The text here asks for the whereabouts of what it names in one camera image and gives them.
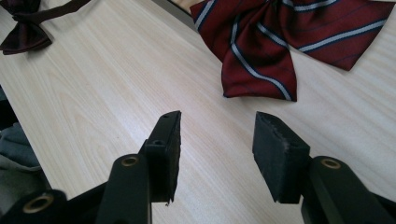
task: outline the dark red bow tie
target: dark red bow tie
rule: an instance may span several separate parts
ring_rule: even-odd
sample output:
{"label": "dark red bow tie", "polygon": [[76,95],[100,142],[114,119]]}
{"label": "dark red bow tie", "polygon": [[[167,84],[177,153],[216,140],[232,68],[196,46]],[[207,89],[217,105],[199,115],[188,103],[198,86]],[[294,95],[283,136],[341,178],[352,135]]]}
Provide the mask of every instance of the dark red bow tie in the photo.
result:
{"label": "dark red bow tie", "polygon": [[289,46],[350,70],[393,6],[368,0],[206,0],[192,6],[191,15],[223,62],[224,96],[297,101]]}
{"label": "dark red bow tie", "polygon": [[37,12],[40,6],[40,0],[0,1],[0,5],[13,15],[14,20],[18,22],[0,45],[0,50],[5,55],[8,55],[34,49],[43,49],[52,42],[47,34],[39,27],[39,24],[43,21],[75,12],[88,2],[90,0],[72,0],[61,7]]}

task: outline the wooden table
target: wooden table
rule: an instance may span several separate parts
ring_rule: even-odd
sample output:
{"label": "wooden table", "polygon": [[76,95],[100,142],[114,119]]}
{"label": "wooden table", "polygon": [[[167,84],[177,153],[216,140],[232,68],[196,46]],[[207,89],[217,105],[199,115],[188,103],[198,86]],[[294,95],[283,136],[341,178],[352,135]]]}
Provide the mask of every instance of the wooden table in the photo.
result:
{"label": "wooden table", "polygon": [[[55,7],[63,1],[42,1]],[[15,21],[0,10],[0,39]],[[147,0],[93,0],[46,21],[53,44],[0,56],[0,83],[55,189],[69,198],[107,180],[164,113],[181,110],[176,201],[154,223],[303,223],[274,203],[251,153],[256,111],[349,164],[396,201],[396,13],[351,72],[292,52],[297,103],[222,97],[221,63],[201,37]]]}

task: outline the gray cloth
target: gray cloth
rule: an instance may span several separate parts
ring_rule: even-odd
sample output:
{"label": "gray cloth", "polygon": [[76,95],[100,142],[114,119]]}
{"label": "gray cloth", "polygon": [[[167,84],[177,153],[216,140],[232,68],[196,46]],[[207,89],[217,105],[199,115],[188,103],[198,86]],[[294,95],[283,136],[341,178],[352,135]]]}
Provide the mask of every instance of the gray cloth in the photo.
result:
{"label": "gray cloth", "polygon": [[8,158],[20,166],[30,168],[40,166],[19,123],[14,123],[12,127],[4,129],[0,135],[0,156]]}
{"label": "gray cloth", "polygon": [[45,189],[46,185],[39,174],[0,170],[0,216],[5,214],[20,198]]}
{"label": "gray cloth", "polygon": [[21,125],[0,132],[0,217],[20,198],[48,187]]}
{"label": "gray cloth", "polygon": [[0,101],[6,100],[6,94],[4,93],[3,89],[0,88]]}

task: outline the fabric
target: fabric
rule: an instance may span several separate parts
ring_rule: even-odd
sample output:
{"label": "fabric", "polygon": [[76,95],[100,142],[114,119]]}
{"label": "fabric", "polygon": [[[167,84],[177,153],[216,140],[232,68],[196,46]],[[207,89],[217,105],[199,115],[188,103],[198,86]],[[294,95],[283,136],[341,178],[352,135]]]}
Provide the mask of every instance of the fabric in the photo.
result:
{"label": "fabric", "polygon": [[205,0],[191,7],[202,39],[223,62],[225,97],[297,101],[289,47],[350,70],[395,3],[369,0]]}
{"label": "fabric", "polygon": [[90,0],[72,0],[60,7],[38,11],[40,0],[0,1],[0,5],[13,15],[13,19],[18,22],[0,45],[0,50],[8,55],[43,49],[52,42],[39,27],[39,24],[67,13],[76,12],[88,2]]}
{"label": "fabric", "polygon": [[0,170],[0,216],[20,198],[46,188],[46,181],[40,173]]}
{"label": "fabric", "polygon": [[[9,160],[17,163],[20,167],[29,167],[31,170],[38,170],[40,164],[31,148],[26,135],[19,123],[15,123],[12,127],[4,129],[1,133],[0,138],[0,156],[8,158]],[[15,164],[7,163],[8,167],[1,167],[3,169],[9,169]]]}
{"label": "fabric", "polygon": [[3,89],[0,88],[0,132],[18,122],[17,116],[11,107]]}
{"label": "fabric", "polygon": [[15,170],[25,173],[36,173],[37,171],[41,171],[41,166],[26,166],[0,154],[0,170],[1,169]]}

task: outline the white stripe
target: white stripe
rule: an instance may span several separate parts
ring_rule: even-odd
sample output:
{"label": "white stripe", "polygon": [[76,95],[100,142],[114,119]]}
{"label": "white stripe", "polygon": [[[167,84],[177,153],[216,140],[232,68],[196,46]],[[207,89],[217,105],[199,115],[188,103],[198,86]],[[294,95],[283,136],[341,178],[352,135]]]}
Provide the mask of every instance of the white stripe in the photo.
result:
{"label": "white stripe", "polygon": [[273,78],[270,78],[270,77],[265,77],[265,76],[259,74],[258,72],[256,72],[250,66],[250,64],[248,64],[248,62],[245,60],[245,58],[242,56],[238,47],[235,45],[236,31],[238,29],[238,21],[239,21],[239,16],[236,17],[235,22],[233,24],[233,35],[231,37],[231,49],[233,50],[233,53],[236,55],[236,57],[239,59],[239,61],[242,63],[242,65],[245,66],[245,68],[249,71],[249,73],[251,75],[253,75],[256,78],[269,81],[272,84],[276,85],[280,89],[280,91],[282,91],[283,95],[285,96],[285,99],[291,101],[291,97],[289,96],[289,93],[286,91],[285,87],[283,87],[283,85],[279,81],[277,81]]}
{"label": "white stripe", "polygon": [[385,22],[386,22],[386,20],[377,21],[375,23],[372,23],[370,25],[361,27],[361,28],[353,30],[353,31],[342,33],[340,35],[334,35],[334,36],[329,37],[327,39],[324,39],[324,40],[322,40],[322,41],[320,41],[320,42],[318,42],[316,44],[312,44],[312,45],[308,45],[308,46],[302,47],[302,48],[299,49],[299,51],[306,52],[306,51],[309,51],[309,50],[320,48],[320,47],[322,47],[324,45],[331,44],[332,42],[335,42],[337,40],[340,40],[340,39],[343,39],[343,38],[347,38],[347,37],[350,37],[350,36],[353,36],[353,35],[358,35],[358,34],[373,30],[375,28],[381,27],[381,26],[383,26],[385,24]]}
{"label": "white stripe", "polygon": [[209,12],[210,8],[212,8],[214,2],[215,2],[214,0],[211,0],[211,1],[207,2],[206,6],[204,7],[204,10],[201,13],[201,15],[198,16],[198,19],[195,22],[195,27],[197,29],[199,29],[199,27],[201,26],[202,21],[206,17],[206,15]]}
{"label": "white stripe", "polygon": [[306,6],[298,6],[295,7],[293,2],[291,0],[282,0],[283,4],[288,5],[290,7],[294,8],[294,11],[307,11],[307,10],[312,10],[318,7],[326,7],[328,5],[333,4],[334,2],[337,2],[338,0],[326,0],[323,2],[318,2],[318,3],[313,3],[311,5],[306,5]]}
{"label": "white stripe", "polygon": [[264,34],[270,37],[273,41],[275,41],[278,45],[281,45],[285,48],[288,48],[289,45],[286,43],[283,39],[279,38],[277,35],[269,31],[267,28],[265,28],[261,23],[257,23],[257,27],[259,30]]}

